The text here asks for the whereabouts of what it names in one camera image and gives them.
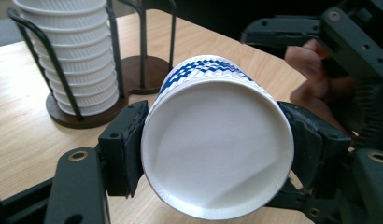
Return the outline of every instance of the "stack of cups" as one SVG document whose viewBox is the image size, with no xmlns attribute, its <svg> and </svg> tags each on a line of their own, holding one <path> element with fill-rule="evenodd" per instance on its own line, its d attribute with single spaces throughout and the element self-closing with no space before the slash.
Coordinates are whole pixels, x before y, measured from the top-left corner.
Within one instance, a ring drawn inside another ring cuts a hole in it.
<svg viewBox="0 0 383 224">
<path fill-rule="evenodd" d="M 119 99 L 106 0 L 13 0 L 21 16 L 50 40 L 82 116 L 108 110 Z M 58 106 L 75 112 L 43 43 L 28 31 Z"/>
</svg>

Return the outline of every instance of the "human hand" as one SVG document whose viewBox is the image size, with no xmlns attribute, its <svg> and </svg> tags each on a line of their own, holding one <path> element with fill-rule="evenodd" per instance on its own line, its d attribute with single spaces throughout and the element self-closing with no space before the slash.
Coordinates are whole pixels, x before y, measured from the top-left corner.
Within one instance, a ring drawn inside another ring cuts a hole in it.
<svg viewBox="0 0 383 224">
<path fill-rule="evenodd" d="M 301 105 L 335 128 L 353 135 L 334 117 L 329 103 L 349 99 L 355 92 L 356 80 L 352 77 L 330 79 L 322 60 L 329 52 L 315 39 L 302 47 L 288 47 L 285 61 L 306 77 L 306 81 L 291 93 L 291 102 Z"/>
</svg>

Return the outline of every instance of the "cup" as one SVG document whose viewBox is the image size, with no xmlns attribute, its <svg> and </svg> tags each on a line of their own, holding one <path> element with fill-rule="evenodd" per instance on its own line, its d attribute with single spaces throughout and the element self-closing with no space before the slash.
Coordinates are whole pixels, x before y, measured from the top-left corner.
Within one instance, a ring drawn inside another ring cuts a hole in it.
<svg viewBox="0 0 383 224">
<path fill-rule="evenodd" d="M 222 220 L 251 213 L 279 192 L 293 138 L 277 102 L 239 66 L 201 55 L 164 80 L 146 119 L 141 157 L 165 203 Z"/>
</svg>

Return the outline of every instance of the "wooden table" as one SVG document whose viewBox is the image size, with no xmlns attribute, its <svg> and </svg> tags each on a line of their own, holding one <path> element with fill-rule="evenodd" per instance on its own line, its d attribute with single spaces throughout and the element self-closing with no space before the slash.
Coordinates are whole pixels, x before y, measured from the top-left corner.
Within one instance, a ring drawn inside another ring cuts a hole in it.
<svg viewBox="0 0 383 224">
<path fill-rule="evenodd" d="M 148 53 L 168 60 L 171 18 L 148 12 Z M 121 57 L 139 54 L 137 14 L 118 18 Z M 174 65 L 195 55 L 214 54 L 237 63 L 278 101 L 304 81 L 285 62 L 187 21 L 177 19 Z M 55 123 L 46 110 L 49 90 L 24 42 L 0 48 L 0 197 L 5 199 L 53 177 L 57 160 L 76 147 L 95 147 L 107 125 L 68 129 Z M 156 95 L 130 96 L 152 104 Z M 188 217 L 162 202 L 143 176 L 134 198 L 109 197 L 112 223 L 218 223 Z M 219 223 L 311 223 L 296 211 L 262 208 Z"/>
</svg>

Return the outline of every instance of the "blue checkered pattern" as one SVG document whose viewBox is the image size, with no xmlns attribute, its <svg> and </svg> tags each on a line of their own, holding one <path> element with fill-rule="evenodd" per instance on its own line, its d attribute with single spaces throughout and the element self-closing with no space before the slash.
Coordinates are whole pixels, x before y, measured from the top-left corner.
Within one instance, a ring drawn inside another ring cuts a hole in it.
<svg viewBox="0 0 383 224">
<path fill-rule="evenodd" d="M 235 67 L 232 64 L 225 63 L 219 60 L 201 60 L 192 63 L 187 63 L 178 68 L 174 74 L 171 75 L 170 78 L 164 83 L 160 93 L 164 92 L 167 88 L 169 88 L 173 83 L 179 82 L 181 78 L 187 77 L 193 70 L 199 70 L 203 73 L 211 71 L 230 71 L 234 73 L 238 73 L 241 77 L 246 77 L 249 81 L 252 81 L 250 77 L 245 75 L 239 68 Z"/>
</svg>

